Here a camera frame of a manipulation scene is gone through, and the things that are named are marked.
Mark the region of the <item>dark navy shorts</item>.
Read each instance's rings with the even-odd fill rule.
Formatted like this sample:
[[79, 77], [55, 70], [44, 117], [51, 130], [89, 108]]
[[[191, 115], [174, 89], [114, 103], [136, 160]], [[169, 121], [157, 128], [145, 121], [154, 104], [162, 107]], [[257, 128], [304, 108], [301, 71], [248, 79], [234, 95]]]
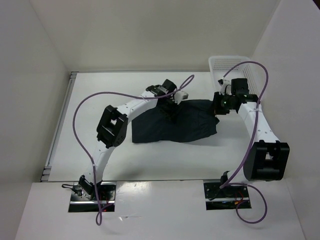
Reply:
[[131, 122], [134, 144], [160, 141], [190, 143], [217, 133], [220, 120], [211, 112], [212, 101], [192, 99], [182, 101], [172, 117], [159, 107], [147, 110]]

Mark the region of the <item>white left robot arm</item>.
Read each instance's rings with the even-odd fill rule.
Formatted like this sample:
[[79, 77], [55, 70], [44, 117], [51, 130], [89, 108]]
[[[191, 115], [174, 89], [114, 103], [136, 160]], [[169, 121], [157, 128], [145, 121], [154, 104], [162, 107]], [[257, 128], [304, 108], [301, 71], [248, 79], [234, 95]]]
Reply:
[[176, 89], [176, 85], [165, 80], [161, 85], [151, 85], [139, 96], [113, 107], [108, 105], [97, 125], [97, 145], [91, 155], [91, 166], [79, 178], [78, 185], [82, 194], [89, 200], [97, 199], [103, 180], [103, 173], [112, 152], [120, 146], [127, 135], [128, 124], [148, 110], [159, 108], [167, 116], [177, 110], [179, 104], [188, 98], [188, 94]]

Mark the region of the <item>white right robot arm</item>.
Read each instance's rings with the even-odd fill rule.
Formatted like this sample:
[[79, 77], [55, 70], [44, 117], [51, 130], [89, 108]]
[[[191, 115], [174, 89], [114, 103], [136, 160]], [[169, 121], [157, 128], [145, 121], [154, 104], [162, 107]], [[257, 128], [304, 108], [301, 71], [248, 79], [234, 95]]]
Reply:
[[261, 106], [261, 98], [249, 91], [246, 78], [220, 79], [220, 90], [214, 93], [212, 108], [216, 115], [236, 112], [250, 136], [248, 148], [239, 166], [226, 171], [220, 179], [219, 191], [230, 197], [236, 183], [280, 181], [284, 177], [290, 147], [280, 141], [270, 128]]

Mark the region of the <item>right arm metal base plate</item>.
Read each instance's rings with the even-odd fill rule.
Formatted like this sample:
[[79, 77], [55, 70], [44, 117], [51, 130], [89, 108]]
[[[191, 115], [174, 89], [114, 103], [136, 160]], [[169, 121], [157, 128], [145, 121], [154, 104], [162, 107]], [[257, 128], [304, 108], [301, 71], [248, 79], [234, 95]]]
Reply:
[[250, 197], [245, 186], [227, 186], [220, 188], [217, 179], [204, 180], [204, 197], [207, 211], [251, 209]]

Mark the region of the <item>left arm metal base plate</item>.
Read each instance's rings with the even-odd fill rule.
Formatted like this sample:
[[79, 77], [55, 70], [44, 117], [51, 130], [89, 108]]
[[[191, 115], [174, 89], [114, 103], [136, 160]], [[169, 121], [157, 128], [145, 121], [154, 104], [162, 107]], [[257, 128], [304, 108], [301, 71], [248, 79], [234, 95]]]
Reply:
[[[95, 192], [87, 195], [77, 182], [63, 184], [63, 188], [71, 190], [68, 212], [69, 213], [97, 213], [99, 211]], [[103, 181], [98, 187], [98, 197], [102, 212], [114, 212], [116, 200], [116, 183]]]

